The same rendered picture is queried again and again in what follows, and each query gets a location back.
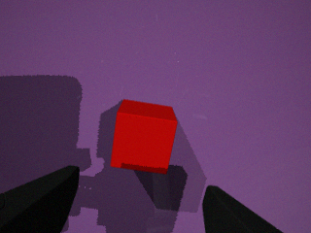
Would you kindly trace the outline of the dark red cube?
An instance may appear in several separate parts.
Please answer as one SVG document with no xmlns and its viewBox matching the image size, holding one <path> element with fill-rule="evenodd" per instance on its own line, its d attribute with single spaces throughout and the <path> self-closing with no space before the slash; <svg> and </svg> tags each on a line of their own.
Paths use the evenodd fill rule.
<svg viewBox="0 0 311 233">
<path fill-rule="evenodd" d="M 176 123 L 171 106 L 124 98 L 110 167 L 166 175 Z"/>
</svg>

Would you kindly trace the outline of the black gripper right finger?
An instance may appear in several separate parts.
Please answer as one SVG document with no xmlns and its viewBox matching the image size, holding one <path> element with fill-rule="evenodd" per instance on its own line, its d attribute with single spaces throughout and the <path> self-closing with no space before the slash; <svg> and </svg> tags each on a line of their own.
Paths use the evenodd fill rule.
<svg viewBox="0 0 311 233">
<path fill-rule="evenodd" d="M 202 214 L 206 233 L 283 233 L 213 185 L 207 186 Z"/>
</svg>

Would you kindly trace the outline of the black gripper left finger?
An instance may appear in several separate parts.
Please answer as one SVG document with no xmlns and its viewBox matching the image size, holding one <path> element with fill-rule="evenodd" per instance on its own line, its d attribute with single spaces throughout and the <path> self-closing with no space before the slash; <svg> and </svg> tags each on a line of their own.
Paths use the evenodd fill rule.
<svg viewBox="0 0 311 233">
<path fill-rule="evenodd" d="M 0 233 L 61 233 L 77 195 L 79 167 L 51 171 L 0 194 Z"/>
</svg>

